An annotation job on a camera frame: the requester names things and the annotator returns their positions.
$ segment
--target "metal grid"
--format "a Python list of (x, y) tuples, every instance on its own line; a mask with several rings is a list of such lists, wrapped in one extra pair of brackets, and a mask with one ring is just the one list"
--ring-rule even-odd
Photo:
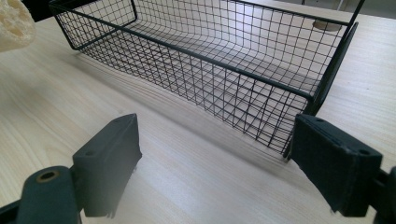
[(346, 30), (320, 31), (311, 17), (225, 0), (52, 10), (75, 49), (196, 103), (280, 153)]

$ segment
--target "tabletop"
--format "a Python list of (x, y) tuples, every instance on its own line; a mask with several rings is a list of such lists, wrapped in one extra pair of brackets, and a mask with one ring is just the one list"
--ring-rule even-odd
[[(360, 26), (318, 117), (396, 164), (396, 21)], [(69, 48), (55, 19), (35, 42), (0, 53), (0, 205), (23, 181), (72, 155), (112, 119), (136, 113), (143, 158), (114, 219), (84, 223), (371, 223), (330, 211), (295, 162), (145, 80)]]

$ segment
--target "round hole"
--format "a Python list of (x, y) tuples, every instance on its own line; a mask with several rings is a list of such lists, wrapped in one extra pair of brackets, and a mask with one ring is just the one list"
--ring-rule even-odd
[(370, 152), (368, 152), (367, 150), (364, 150), (364, 149), (359, 150), (359, 153), (362, 155), (366, 155), (366, 156), (370, 155)]
[(46, 183), (56, 178), (59, 175), (58, 171), (47, 171), (41, 175), (39, 175), (36, 179), (38, 183)]
[(85, 153), (86, 156), (93, 156), (93, 154), (95, 154), (94, 151), (87, 151), (87, 152)]

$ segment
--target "wire mesh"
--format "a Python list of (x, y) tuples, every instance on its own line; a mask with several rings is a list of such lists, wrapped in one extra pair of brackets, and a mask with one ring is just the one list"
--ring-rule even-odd
[(313, 96), (346, 30), (318, 30), (310, 16), (227, 0), (104, 0), (53, 10), (75, 49), (280, 153), (309, 99), (238, 71)]

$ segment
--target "metal wire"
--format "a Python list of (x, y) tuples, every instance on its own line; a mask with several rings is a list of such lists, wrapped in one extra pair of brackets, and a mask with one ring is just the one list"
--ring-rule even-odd
[(342, 22), (338, 32), (318, 30), (315, 20), (337, 21), (231, 0), (95, 1), (53, 10), (75, 49), (196, 103), (280, 153), (346, 30)]

